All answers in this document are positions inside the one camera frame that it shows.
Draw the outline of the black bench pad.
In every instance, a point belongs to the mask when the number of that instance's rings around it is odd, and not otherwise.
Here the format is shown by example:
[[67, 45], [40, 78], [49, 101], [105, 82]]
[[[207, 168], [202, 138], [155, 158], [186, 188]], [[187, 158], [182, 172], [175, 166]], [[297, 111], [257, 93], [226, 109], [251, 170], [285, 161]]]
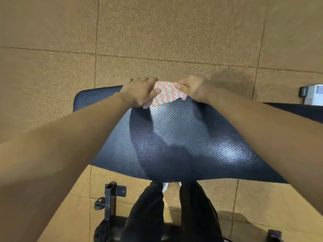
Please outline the black bench pad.
[[323, 124], [323, 106], [269, 102], [263, 103]]

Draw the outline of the dark blue padded bench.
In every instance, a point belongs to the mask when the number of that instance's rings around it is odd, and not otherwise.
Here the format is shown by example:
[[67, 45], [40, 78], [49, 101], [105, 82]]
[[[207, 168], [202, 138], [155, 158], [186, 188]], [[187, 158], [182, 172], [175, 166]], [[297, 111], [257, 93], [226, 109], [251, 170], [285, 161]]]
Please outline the dark blue padded bench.
[[128, 110], [91, 165], [159, 182], [231, 178], [288, 183], [220, 113], [191, 98]]

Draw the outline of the black metal bench frame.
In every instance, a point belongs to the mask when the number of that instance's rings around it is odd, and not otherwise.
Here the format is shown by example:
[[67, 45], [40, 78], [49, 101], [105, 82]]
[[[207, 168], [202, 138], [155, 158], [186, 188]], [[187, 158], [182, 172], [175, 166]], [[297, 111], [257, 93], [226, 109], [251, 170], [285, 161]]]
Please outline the black metal bench frame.
[[97, 226], [93, 242], [118, 242], [126, 223], [126, 218], [116, 215], [117, 197], [126, 197], [127, 187], [116, 182], [105, 184], [104, 197], [95, 201], [94, 209], [104, 210], [104, 218]]

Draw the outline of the person's left forearm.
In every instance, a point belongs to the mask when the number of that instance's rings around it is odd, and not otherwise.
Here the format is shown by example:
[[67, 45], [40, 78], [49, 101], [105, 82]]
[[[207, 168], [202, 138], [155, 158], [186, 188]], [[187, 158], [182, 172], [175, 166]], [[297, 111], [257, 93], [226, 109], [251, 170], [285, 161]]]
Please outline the person's left forearm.
[[0, 144], [0, 242], [36, 242], [122, 116], [129, 92]]

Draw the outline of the person's black trousers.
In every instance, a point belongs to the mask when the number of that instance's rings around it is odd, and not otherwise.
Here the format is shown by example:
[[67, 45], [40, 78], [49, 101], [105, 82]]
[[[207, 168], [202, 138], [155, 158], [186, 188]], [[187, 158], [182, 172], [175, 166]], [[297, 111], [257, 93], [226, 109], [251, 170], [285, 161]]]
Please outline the person's black trousers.
[[[202, 187], [182, 183], [181, 242], [224, 242], [218, 215]], [[151, 182], [133, 205], [119, 242], [161, 242], [164, 235], [164, 194], [161, 182]]]

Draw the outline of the pink white patterned cloth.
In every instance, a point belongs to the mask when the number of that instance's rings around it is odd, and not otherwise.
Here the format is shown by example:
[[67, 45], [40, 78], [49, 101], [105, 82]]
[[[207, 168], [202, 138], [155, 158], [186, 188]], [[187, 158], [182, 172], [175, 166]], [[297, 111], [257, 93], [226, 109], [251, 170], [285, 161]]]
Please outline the pink white patterned cloth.
[[176, 101], [177, 99], [186, 100], [188, 95], [178, 90], [175, 85], [176, 83], [173, 82], [157, 81], [154, 85], [154, 89], [160, 89], [161, 92], [143, 105], [143, 109], [153, 108]]

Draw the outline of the small dark object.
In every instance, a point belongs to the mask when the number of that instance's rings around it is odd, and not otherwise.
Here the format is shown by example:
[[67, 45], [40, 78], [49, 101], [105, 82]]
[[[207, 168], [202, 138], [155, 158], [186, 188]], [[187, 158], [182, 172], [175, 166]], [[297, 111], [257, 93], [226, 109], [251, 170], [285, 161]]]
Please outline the small dark object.
[[282, 239], [282, 232], [269, 229], [266, 236], [266, 242], [284, 242]]

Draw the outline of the person's right hand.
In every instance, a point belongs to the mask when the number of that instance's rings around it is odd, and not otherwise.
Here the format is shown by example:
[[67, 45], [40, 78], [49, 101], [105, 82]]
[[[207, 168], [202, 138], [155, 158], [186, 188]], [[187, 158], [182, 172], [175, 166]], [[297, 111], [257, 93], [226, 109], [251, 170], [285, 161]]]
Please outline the person's right hand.
[[205, 77], [190, 75], [180, 79], [177, 84], [184, 84], [189, 87], [188, 92], [183, 92], [191, 97], [194, 101], [210, 104], [209, 95], [215, 90], [215, 84]]

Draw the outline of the white grey machine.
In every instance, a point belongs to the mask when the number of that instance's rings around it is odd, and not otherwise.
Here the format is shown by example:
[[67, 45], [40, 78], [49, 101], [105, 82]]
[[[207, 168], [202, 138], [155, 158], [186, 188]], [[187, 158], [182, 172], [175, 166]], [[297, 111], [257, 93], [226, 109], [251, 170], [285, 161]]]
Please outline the white grey machine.
[[323, 85], [302, 86], [298, 96], [304, 105], [323, 106]]

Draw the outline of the person's right forearm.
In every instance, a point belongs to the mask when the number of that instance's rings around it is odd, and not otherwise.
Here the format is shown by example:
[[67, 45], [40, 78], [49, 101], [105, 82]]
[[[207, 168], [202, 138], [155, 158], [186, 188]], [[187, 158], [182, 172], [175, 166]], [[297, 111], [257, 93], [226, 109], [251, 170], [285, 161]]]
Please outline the person's right forearm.
[[214, 86], [203, 101], [323, 216], [323, 124]]

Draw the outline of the person's left hand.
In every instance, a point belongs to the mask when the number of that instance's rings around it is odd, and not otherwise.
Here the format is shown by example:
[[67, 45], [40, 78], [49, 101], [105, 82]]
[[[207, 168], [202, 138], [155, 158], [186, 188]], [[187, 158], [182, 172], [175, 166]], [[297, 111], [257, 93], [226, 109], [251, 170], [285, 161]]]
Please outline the person's left hand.
[[156, 77], [137, 77], [130, 78], [120, 90], [120, 98], [128, 107], [142, 107], [148, 101], [151, 90], [154, 89]]

